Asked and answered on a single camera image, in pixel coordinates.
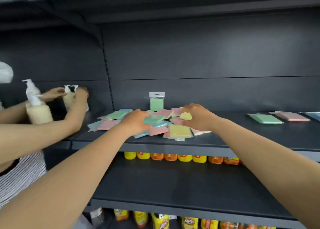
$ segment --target striped shirt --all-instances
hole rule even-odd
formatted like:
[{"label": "striped shirt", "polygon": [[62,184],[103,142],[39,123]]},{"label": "striped shirt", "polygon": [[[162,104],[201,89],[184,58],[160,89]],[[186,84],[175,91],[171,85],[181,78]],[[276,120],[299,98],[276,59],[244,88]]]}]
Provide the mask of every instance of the striped shirt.
[{"label": "striped shirt", "polygon": [[0,209],[20,191],[46,174],[46,163],[42,152],[21,158],[8,173],[0,176]]}]

